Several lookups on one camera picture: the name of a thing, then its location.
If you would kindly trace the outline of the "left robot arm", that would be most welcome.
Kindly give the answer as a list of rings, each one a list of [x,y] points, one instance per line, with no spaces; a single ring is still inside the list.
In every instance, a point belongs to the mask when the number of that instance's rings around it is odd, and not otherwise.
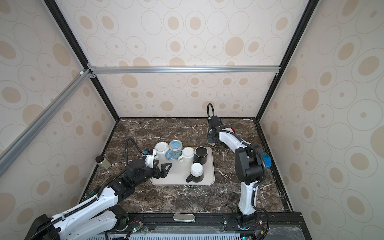
[[[25,238],[85,240],[100,232],[111,230],[125,215],[117,204],[132,195],[135,188],[148,179],[166,178],[171,168],[171,163],[160,164],[157,160],[133,160],[88,200],[52,217],[45,214],[37,217]]]

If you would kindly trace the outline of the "white ribbed mug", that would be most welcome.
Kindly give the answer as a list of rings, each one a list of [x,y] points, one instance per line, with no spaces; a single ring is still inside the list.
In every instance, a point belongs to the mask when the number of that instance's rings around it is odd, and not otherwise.
[[[166,142],[159,142],[155,145],[155,150],[156,150],[156,159],[157,160],[162,160],[165,161],[167,160],[166,158],[166,153],[169,150],[169,144]]]

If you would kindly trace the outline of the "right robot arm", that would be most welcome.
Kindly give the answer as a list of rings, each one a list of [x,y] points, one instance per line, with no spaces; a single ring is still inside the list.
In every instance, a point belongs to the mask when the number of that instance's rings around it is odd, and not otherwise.
[[[208,117],[207,141],[210,145],[224,144],[235,153],[236,175],[241,182],[241,197],[238,204],[244,223],[255,216],[256,197],[259,185],[267,178],[267,166],[260,146],[253,145],[222,123],[218,116]]]

